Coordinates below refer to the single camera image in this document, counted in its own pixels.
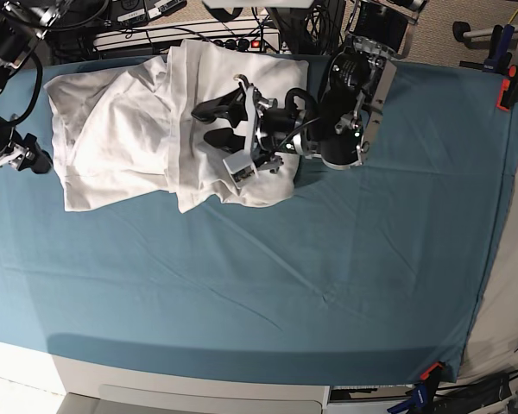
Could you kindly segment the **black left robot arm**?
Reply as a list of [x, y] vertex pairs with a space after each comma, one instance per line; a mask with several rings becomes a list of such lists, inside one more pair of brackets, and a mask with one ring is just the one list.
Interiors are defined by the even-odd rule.
[[226, 152], [224, 166], [236, 185], [261, 170], [277, 173], [283, 154], [317, 157], [332, 169], [361, 166], [383, 118], [383, 106], [407, 57], [423, 1], [360, 1], [354, 29], [332, 54], [316, 96], [301, 88], [287, 91], [280, 106], [242, 75], [232, 92], [199, 103], [192, 116], [229, 127], [205, 134], [205, 142]]

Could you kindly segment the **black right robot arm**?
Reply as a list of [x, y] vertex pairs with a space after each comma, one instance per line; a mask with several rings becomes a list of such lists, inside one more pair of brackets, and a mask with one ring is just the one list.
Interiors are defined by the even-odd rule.
[[17, 171], [46, 174], [52, 167], [50, 155], [41, 149], [37, 138], [20, 136], [16, 126], [31, 115], [42, 86], [43, 66], [35, 49], [70, 6], [69, 1], [4, 1], [0, 6], [0, 95], [27, 61], [36, 67], [27, 109], [9, 121], [0, 116], [0, 168], [9, 165]]

